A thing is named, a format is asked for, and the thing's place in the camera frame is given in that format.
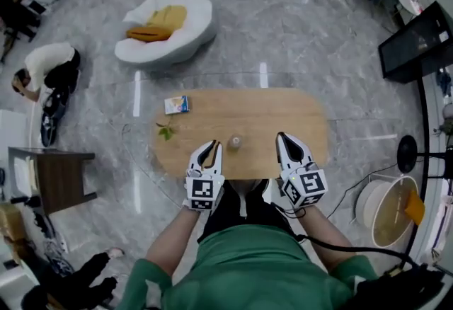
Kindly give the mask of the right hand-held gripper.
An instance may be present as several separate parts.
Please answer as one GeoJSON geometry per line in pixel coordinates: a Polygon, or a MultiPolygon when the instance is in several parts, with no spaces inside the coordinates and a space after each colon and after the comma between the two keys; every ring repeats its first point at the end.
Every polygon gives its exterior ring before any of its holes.
{"type": "Polygon", "coordinates": [[[277,161],[283,183],[290,179],[302,194],[301,208],[315,205],[328,192],[323,169],[314,162],[310,148],[286,132],[276,136],[277,161]]]}

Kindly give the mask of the person's right hand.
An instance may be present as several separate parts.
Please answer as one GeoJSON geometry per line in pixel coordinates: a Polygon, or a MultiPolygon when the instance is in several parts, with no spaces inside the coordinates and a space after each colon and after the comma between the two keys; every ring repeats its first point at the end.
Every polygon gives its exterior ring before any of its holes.
{"type": "Polygon", "coordinates": [[[282,193],[282,207],[284,210],[294,210],[296,212],[302,207],[302,194],[300,193],[298,187],[290,179],[287,179],[282,184],[280,192],[282,193]]]}

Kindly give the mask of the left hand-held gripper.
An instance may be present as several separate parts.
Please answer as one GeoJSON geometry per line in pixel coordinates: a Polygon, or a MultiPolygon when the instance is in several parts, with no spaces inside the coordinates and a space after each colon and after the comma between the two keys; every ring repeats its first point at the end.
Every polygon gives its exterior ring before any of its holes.
{"type": "Polygon", "coordinates": [[[225,181],[223,175],[218,173],[206,173],[199,171],[214,148],[212,163],[207,167],[209,171],[222,169],[223,148],[220,142],[211,140],[198,147],[189,160],[189,170],[186,177],[193,179],[193,195],[199,199],[201,212],[213,212],[216,210],[222,196],[222,187],[225,181]]]}

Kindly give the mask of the person's left hand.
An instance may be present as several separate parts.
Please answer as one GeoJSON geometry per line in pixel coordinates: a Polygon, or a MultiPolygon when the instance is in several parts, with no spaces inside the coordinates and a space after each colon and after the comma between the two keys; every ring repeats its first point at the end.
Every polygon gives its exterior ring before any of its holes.
{"type": "Polygon", "coordinates": [[[193,179],[185,178],[184,188],[186,190],[186,198],[183,201],[183,206],[186,209],[201,213],[199,209],[199,199],[193,195],[193,179]]]}

